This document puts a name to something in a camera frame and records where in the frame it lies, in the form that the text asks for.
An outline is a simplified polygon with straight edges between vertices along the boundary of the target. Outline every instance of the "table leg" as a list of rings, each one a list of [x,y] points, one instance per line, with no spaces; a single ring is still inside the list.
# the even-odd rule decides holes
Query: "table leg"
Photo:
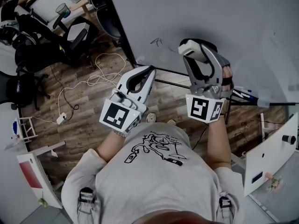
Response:
[[[86,18],[87,18],[89,21],[92,21],[92,17],[90,16],[90,13],[89,13],[89,11],[88,11],[86,5],[83,5],[83,6],[82,6],[82,9],[83,9],[83,11],[85,12]]]

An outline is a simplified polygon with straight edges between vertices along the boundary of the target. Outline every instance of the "red object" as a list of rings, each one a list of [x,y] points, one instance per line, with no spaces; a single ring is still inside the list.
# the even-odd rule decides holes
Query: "red object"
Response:
[[[35,188],[35,189],[42,189],[43,187],[41,186],[40,182],[37,179],[36,174],[34,173],[31,164],[29,161],[26,162],[21,162],[19,163],[22,172],[27,179],[27,182],[29,183],[30,187]]]

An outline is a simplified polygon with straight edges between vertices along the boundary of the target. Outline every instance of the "person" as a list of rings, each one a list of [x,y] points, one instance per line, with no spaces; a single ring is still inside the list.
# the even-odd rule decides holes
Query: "person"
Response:
[[[26,1],[28,0],[0,0],[1,21],[17,20],[19,23],[19,30],[21,32],[26,32],[36,41],[38,41],[38,37],[35,33],[38,33],[50,42],[61,43],[61,37],[51,32],[49,28],[41,24],[38,20],[29,15],[18,15],[18,13],[15,12],[15,8]]]
[[[229,67],[223,77],[232,77]],[[110,132],[99,147],[83,154],[62,189],[73,222],[242,223],[242,176],[231,170],[224,118],[208,126],[207,163],[173,120],[154,121],[149,114],[128,137]]]

